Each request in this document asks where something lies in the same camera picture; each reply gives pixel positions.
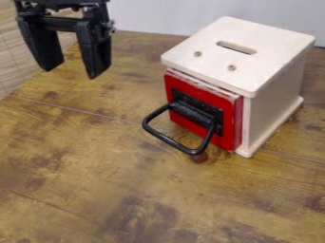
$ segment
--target wall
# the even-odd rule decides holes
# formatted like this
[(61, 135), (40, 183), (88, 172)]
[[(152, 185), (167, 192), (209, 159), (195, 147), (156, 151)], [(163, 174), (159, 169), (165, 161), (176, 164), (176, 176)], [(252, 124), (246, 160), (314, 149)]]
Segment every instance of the wall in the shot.
[(228, 15), (315, 35), (325, 46), (323, 0), (112, 0), (109, 12), (124, 30), (189, 35)]

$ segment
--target wood grain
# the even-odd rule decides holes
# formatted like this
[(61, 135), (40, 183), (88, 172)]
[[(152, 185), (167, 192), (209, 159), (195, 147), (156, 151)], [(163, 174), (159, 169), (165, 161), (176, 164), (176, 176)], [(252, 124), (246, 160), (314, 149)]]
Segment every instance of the wood grain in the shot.
[(5, 242), (323, 241), (322, 165), (191, 158), (136, 123), (16, 98), (0, 114)]
[[(0, 102), (0, 242), (325, 242), (322, 50), (304, 106), (260, 152), (188, 157), (140, 128), (164, 103), (160, 54), (183, 39), (119, 32), (93, 81), (73, 47)], [(153, 125), (197, 144), (165, 115)]]

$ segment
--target metal handle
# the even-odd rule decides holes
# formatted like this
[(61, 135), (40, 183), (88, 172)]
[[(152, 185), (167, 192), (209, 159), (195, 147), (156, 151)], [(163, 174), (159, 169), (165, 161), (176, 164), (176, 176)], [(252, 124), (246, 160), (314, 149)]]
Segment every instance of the metal handle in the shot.
[(143, 120), (141, 122), (141, 127), (143, 129), (151, 134), (153, 135), (157, 139), (160, 139), (161, 141), (164, 141), (168, 145), (171, 145), (173, 148), (176, 148), (177, 150), (180, 150), (181, 152), (184, 152), (185, 154), (195, 156), (199, 155), (204, 152), (209, 140), (212, 138), (212, 133), (215, 131), (215, 120), (211, 119), (209, 121), (209, 127), (208, 127), (208, 132), (207, 135), (203, 139), (201, 144), (199, 145), (199, 147), (196, 149), (191, 149), (187, 148), (185, 146), (183, 146), (177, 141), (175, 141), (173, 139), (171, 139), (167, 135), (161, 134), (157, 130), (155, 130), (149, 125), (148, 122), (151, 120), (153, 120), (165, 110), (172, 110), (172, 106), (176, 105), (176, 103), (167, 103), (164, 106), (161, 106), (156, 111), (153, 111)]

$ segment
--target hole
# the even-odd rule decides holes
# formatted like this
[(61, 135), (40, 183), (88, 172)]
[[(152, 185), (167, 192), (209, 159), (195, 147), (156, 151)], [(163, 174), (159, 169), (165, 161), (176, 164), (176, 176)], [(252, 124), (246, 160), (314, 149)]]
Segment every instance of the hole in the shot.
[(256, 53), (256, 50), (252, 49), (252, 48), (248, 48), (248, 47), (243, 47), (240, 45), (236, 45), (234, 43), (230, 43), (230, 42), (216, 42), (216, 45), (219, 47), (223, 47), (223, 48), (227, 48), (227, 49), (231, 49), (239, 53), (243, 53), (246, 55), (254, 55)]

